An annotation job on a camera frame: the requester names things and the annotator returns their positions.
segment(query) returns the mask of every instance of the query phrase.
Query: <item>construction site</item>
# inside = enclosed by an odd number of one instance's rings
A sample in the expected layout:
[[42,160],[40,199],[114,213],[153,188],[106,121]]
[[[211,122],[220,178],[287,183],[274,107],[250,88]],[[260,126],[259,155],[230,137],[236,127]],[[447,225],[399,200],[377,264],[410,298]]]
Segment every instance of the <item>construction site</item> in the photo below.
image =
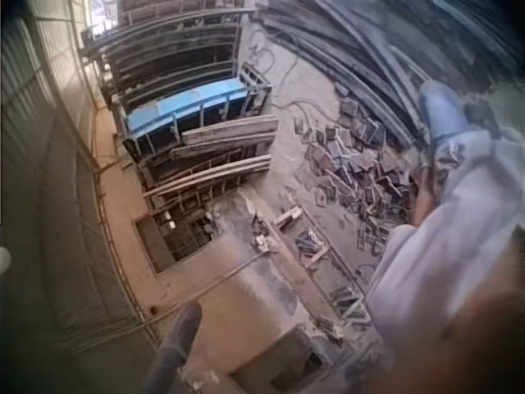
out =
[[525,123],[523,42],[488,0],[3,8],[12,392],[141,392],[191,303],[171,392],[360,392],[391,360],[365,296],[413,215],[419,88]]

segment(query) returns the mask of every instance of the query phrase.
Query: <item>corrugated metal wall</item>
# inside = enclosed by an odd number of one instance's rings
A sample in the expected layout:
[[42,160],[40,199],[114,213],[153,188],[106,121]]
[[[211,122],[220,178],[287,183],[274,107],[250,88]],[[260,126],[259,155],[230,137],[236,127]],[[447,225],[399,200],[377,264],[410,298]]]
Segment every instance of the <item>corrugated metal wall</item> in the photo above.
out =
[[29,5],[2,21],[4,376],[15,392],[135,392],[153,358],[141,331],[86,350],[139,321],[98,223],[67,0]]

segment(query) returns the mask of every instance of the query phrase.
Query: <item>person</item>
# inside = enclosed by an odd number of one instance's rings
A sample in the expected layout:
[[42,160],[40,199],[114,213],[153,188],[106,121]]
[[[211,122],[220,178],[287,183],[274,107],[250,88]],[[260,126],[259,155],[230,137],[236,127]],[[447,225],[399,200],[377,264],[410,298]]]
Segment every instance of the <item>person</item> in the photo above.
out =
[[[436,81],[422,86],[420,104],[432,143],[412,224],[391,232],[367,292],[378,333],[402,358],[432,348],[453,321],[523,285],[523,255],[513,237],[523,225],[519,136],[474,130],[459,96]],[[434,176],[444,165],[438,198]]]

